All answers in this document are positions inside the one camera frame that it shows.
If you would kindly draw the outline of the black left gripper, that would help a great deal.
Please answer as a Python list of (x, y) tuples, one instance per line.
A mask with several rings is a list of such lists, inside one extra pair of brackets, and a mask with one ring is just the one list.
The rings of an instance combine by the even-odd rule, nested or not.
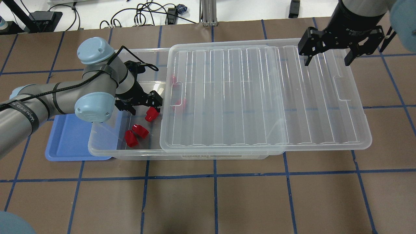
[(158, 92), (144, 92), (140, 84), (134, 83), (127, 92), (116, 94), (115, 106), (119, 111), (127, 111), (134, 116), (136, 115), (135, 106), (155, 108), (160, 113), (162, 103), (163, 99)]

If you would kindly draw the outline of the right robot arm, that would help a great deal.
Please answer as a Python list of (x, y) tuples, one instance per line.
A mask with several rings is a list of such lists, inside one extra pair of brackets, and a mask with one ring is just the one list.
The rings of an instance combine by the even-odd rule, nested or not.
[(416, 3), (414, 0), (339, 0), (324, 30), (308, 27), (298, 43), (298, 53), (308, 66), (312, 58), (330, 49), (349, 49), (346, 66), (355, 58), (383, 52), (398, 36), (415, 52)]

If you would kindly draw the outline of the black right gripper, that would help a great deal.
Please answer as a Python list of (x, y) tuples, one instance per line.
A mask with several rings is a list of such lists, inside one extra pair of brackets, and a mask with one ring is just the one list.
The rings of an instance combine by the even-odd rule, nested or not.
[(381, 26), (376, 26), (362, 36), (353, 36), (349, 32), (319, 31), (317, 28), (307, 28), (298, 43), (299, 55), (304, 58), (304, 65), (308, 66), (312, 58), (318, 53), (324, 53), (330, 49), (349, 49), (344, 58), (346, 66), (352, 64), (355, 58), (362, 55), (373, 54), (384, 39), (384, 31)]

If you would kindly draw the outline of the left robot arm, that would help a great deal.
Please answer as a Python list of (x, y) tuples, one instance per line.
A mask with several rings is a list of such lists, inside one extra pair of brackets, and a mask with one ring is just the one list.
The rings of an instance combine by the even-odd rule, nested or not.
[(155, 108), (160, 112), (162, 97), (154, 90), (144, 92), (137, 81), (146, 68), (156, 65), (135, 56), (136, 61), (122, 62), (119, 54), (100, 37), (85, 40), (77, 49), (85, 65), (80, 81), (29, 84), (13, 90), (9, 100), (1, 102), (0, 155), (6, 156), (24, 139), (56, 115), (75, 114), (90, 123), (110, 119), (113, 109), (136, 114), (135, 106)]

